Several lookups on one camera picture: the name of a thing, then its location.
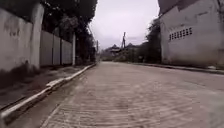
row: wall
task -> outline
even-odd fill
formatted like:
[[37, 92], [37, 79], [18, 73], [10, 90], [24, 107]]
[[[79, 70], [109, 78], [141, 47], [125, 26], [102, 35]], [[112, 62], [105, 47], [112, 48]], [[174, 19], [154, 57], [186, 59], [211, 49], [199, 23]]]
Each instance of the wall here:
[[30, 63], [32, 24], [0, 9], [0, 70]]
[[72, 64], [72, 44], [62, 40], [62, 64]]
[[72, 64], [72, 54], [72, 43], [42, 31], [40, 43], [41, 66]]
[[39, 45], [44, 8], [37, 4], [30, 23], [0, 8], [0, 70], [10, 71], [24, 63], [39, 68]]
[[[165, 63], [218, 65], [223, 49], [217, 3], [200, 0], [181, 11], [177, 7], [160, 18]], [[170, 41], [172, 33], [192, 28], [192, 35]]]
[[52, 65], [52, 46], [53, 35], [42, 31], [41, 33], [41, 45], [40, 45], [40, 65], [50, 66]]

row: white building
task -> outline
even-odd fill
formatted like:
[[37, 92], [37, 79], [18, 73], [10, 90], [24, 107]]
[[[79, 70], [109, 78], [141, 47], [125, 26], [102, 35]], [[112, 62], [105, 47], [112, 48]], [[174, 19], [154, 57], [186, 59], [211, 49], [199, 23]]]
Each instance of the white building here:
[[224, 0], [159, 0], [162, 59], [224, 65]]

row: cobblestone street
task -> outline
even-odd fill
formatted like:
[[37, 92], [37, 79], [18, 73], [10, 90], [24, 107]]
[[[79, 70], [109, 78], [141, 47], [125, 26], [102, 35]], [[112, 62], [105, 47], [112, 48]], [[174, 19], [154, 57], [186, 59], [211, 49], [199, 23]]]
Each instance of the cobblestone street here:
[[10, 128], [224, 128], [222, 75], [103, 62], [64, 88]]

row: window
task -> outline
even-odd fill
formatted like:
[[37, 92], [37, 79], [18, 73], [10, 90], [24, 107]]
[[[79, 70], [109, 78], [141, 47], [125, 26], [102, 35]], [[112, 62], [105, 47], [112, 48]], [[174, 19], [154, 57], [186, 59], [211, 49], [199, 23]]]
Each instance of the window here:
[[186, 35], [187, 35], [187, 36], [189, 35], [189, 31], [188, 31], [188, 29], [186, 29]]
[[189, 28], [189, 34], [192, 35], [192, 28]]
[[180, 38], [182, 37], [182, 34], [183, 34], [182, 31], [180, 31]]
[[174, 33], [174, 39], [176, 39], [176, 38], [177, 38], [177, 33], [175, 32], [175, 33]]
[[177, 38], [180, 38], [180, 33], [179, 32], [177, 32]]
[[184, 29], [182, 31], [178, 31], [178, 32], [174, 32], [172, 34], [169, 35], [169, 41], [175, 40], [175, 39], [180, 39], [183, 38], [185, 36], [189, 36], [193, 34], [193, 30], [192, 28], [187, 28]]
[[186, 32], [185, 32], [185, 30], [183, 30], [183, 36], [186, 36]]

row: overcast sky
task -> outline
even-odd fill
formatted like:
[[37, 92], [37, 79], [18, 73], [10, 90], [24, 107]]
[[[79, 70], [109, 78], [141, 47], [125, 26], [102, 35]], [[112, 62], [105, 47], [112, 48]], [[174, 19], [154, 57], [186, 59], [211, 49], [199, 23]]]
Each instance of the overcast sky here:
[[124, 32], [127, 43], [141, 44], [158, 13], [157, 0], [98, 0], [90, 27], [103, 49], [120, 46]]

